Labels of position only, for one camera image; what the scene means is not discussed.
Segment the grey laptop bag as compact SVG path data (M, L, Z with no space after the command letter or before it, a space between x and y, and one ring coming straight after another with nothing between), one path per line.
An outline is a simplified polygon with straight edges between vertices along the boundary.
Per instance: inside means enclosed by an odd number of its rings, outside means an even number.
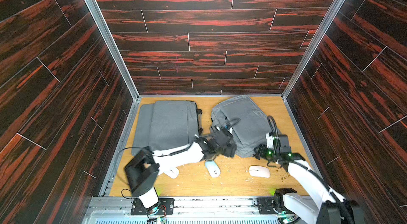
M201 135L202 110L193 101L157 101L149 104L149 146L169 150L192 143Z
M152 151L159 150L156 138L151 135L155 103L141 106L137 120L134 142L131 149L133 156L140 152L140 148L149 147Z
M252 157L256 147L267 143L266 134L271 132L267 116L250 97L239 95L212 109L212 128L237 118L240 121L232 125L232 135L237 145L235 155L241 158Z

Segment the pale blue computer mouse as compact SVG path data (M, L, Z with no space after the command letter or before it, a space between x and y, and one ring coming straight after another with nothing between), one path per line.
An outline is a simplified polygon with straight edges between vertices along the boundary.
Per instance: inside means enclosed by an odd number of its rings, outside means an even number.
M205 161L205 167L212 178L217 178L220 176L220 169L215 161Z

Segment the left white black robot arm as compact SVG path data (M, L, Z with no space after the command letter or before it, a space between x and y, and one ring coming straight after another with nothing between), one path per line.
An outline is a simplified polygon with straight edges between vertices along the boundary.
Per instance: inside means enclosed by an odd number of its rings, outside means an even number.
M209 162L219 155L233 158L237 145L232 132L233 128L225 125L210 134L196 135L195 141L182 147L161 152L152 151L149 147L140 148L124 168L131 196L139 199L142 206L152 212L160 205L154 188L157 177L164 173L177 178L179 166Z

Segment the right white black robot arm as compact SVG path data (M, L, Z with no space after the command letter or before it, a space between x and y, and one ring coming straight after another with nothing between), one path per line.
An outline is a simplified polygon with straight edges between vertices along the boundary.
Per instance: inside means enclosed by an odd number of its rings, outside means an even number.
M307 224L365 223L361 206L329 186L302 155L292 153L287 136L269 132L266 134L266 144L259 145L254 151L256 158L264 158L283 168L311 197L307 200L290 188L277 189L269 204L276 214L295 215Z

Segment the right white pink computer mouse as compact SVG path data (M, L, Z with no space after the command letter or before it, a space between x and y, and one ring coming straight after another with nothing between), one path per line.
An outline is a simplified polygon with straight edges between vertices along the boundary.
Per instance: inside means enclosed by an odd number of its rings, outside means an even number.
M249 174L252 177L269 178L270 170L267 167L253 165L249 167Z

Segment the left white computer mouse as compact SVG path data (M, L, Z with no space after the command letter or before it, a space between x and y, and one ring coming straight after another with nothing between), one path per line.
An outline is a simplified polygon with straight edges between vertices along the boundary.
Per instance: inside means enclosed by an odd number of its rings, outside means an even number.
M180 171L176 167L166 168L163 173L172 179L176 179L179 176Z

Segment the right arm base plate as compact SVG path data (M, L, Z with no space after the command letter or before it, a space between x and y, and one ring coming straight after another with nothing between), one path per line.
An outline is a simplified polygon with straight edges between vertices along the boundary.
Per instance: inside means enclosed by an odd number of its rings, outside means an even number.
M292 211L290 210L278 210L274 204L273 198L270 197L260 197L260 198L255 198L253 205L258 208L259 213L261 215L271 215L271 214L277 214L279 216L296 216Z

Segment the aluminium front rail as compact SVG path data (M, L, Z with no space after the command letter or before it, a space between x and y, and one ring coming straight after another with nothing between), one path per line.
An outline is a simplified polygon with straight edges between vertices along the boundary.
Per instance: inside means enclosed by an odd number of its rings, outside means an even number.
M272 196L174 196L170 216L131 216L133 202L120 197L95 197L84 224L303 224L296 216L261 215L255 198Z

